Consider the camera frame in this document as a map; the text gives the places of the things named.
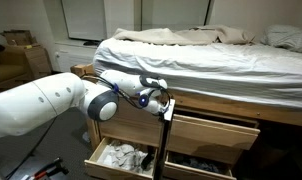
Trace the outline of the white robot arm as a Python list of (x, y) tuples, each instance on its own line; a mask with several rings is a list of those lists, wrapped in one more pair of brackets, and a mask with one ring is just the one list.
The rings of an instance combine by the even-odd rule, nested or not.
[(72, 107), (92, 120), (107, 121), (115, 115), (120, 97), (136, 96), (135, 107), (155, 115), (169, 109), (156, 99), (167, 89), (159, 77), (105, 70), (99, 79), (93, 83), (60, 73), (0, 92), (0, 138), (24, 135)]

